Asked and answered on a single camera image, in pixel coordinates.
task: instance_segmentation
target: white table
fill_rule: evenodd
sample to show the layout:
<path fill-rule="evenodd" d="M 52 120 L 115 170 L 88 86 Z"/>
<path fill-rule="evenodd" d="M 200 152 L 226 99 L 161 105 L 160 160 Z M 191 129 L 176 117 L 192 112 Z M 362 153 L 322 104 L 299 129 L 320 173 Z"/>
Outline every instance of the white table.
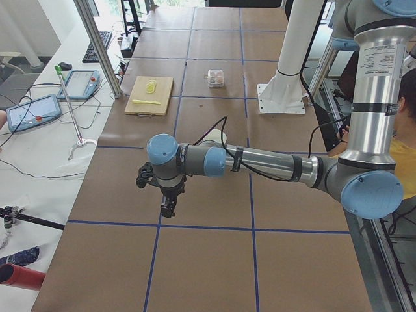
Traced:
<path fill-rule="evenodd" d="M 97 21 L 97 24 L 100 30 L 106 31 L 111 31 L 112 25 L 114 25 L 112 21 L 108 20 Z M 121 56 L 116 37 L 117 34 L 113 33 L 112 43 L 107 50 L 113 68 L 116 68 L 119 63 L 119 58 L 116 55 Z M 105 78 L 98 63 L 84 64 L 81 62 L 89 42 L 84 26 L 81 23 L 76 25 L 35 83 L 59 83 L 54 66 L 60 62 L 71 63 L 73 69 L 99 70 L 101 78 Z M 34 87 L 31 91 L 32 98 L 57 93 L 58 89 L 57 87 Z M 96 98 L 101 102 L 99 114 L 92 127 L 81 129 L 81 133 L 84 138 L 97 140 L 114 100 L 108 83 L 103 84 L 102 89 L 96 94 Z M 80 103 L 82 102 L 73 102 L 73 106 L 76 107 Z M 90 125 L 98 105 L 98 101 L 92 98 L 75 110 L 75 116 L 80 126 Z M 62 113 L 68 111 L 66 102 L 62 102 L 60 106 Z M 62 119 L 70 121 L 70 114 L 66 114 Z M 0 130 L 0 134 L 3 133 L 8 133 L 7 125 Z M 8 135 L 0 136 L 0 144 L 8 137 Z M 87 144 L 77 148 L 73 159 L 69 161 L 69 150 L 76 142 L 76 132 L 71 123 L 54 121 L 48 125 L 15 133 L 3 146 L 0 159 L 12 163 L 23 172 L 36 176 L 63 176 L 86 172 L 95 146 Z M 0 163 L 0 207 L 19 205 L 26 207 L 24 212 L 26 215 L 65 224 L 82 181 L 83 175 L 66 179 L 35 179 L 22 175 L 12 167 Z M 5 236 L 5 230 L 3 220 L 0 221 L 2 223 L 0 227 L 1 242 Z M 9 244 L 0 250 L 0 257 L 39 246 L 40 256 L 37 262 L 28 267 L 47 272 L 61 234 L 62 232 L 57 229 L 18 221 L 17 225 L 12 228 Z M 36 291 L 0 286 L 0 302 L 7 311 L 30 311 L 37 295 Z"/>

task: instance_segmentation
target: red object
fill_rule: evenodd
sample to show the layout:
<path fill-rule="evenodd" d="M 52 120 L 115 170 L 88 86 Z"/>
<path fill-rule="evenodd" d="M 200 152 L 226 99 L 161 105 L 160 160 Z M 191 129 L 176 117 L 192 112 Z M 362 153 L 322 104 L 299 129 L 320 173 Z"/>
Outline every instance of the red object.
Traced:
<path fill-rule="evenodd" d="M 7 263 L 0 266 L 0 284 L 39 291 L 45 273 Z"/>

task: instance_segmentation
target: keyboard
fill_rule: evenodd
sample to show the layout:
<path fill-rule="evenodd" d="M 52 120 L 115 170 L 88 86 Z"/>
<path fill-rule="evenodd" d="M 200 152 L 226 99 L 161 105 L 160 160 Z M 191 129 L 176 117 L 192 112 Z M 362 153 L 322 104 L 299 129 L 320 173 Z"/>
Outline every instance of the keyboard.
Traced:
<path fill-rule="evenodd" d="M 99 36 L 101 37 L 101 42 L 103 42 L 105 49 L 108 49 L 110 42 L 111 42 L 112 32 L 100 31 Z M 85 52 L 83 63 L 98 63 L 98 62 L 99 60 L 98 60 L 96 50 L 94 50 L 94 47 L 92 46 L 92 43 L 90 42 L 88 49 Z"/>

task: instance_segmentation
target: white and blue device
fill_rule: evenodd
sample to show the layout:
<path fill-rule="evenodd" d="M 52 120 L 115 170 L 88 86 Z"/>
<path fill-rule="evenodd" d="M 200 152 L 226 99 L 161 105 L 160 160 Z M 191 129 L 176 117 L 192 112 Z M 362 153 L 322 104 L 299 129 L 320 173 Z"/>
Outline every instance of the white and blue device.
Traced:
<path fill-rule="evenodd" d="M 85 101 L 91 98 L 99 86 L 99 71 L 71 70 L 65 78 L 66 92 L 74 101 Z M 59 100 L 65 100 L 62 88 L 57 94 Z"/>
<path fill-rule="evenodd" d="M 49 122 L 61 115 L 56 95 L 50 94 L 24 103 L 9 107 L 6 110 L 10 132 L 23 131 Z"/>

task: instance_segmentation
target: yellow shirt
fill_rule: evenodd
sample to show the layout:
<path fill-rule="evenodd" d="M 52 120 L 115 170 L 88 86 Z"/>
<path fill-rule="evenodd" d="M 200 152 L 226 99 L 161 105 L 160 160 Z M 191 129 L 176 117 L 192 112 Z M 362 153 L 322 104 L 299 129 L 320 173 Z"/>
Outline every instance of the yellow shirt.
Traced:
<path fill-rule="evenodd" d="M 392 138 L 390 155 L 396 161 L 395 175 L 403 185 L 403 199 L 416 196 L 416 149 Z"/>

